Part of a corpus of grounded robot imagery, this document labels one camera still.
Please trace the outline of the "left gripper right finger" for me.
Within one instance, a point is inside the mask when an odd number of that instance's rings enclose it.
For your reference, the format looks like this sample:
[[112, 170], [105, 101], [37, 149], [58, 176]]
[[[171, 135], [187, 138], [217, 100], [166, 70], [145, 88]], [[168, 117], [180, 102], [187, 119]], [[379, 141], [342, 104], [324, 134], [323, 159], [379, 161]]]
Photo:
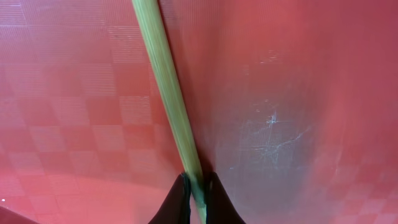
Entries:
[[245, 224], [216, 172], [205, 174], [206, 224]]

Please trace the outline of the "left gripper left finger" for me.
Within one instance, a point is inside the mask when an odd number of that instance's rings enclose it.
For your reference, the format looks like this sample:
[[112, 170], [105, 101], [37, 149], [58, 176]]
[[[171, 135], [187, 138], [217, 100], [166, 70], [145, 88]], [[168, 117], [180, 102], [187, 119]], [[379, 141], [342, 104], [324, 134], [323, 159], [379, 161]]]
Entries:
[[149, 224], [190, 224], [191, 192], [188, 175], [181, 173]]

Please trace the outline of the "wooden chopstick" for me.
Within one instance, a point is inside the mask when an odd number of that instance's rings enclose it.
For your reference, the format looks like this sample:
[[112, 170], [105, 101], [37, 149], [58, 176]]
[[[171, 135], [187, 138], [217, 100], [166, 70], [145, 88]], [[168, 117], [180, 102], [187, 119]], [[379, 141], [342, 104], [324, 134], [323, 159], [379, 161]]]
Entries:
[[206, 223], [203, 172], [158, 1], [133, 0], [132, 3], [178, 153], [190, 179], [198, 216]]

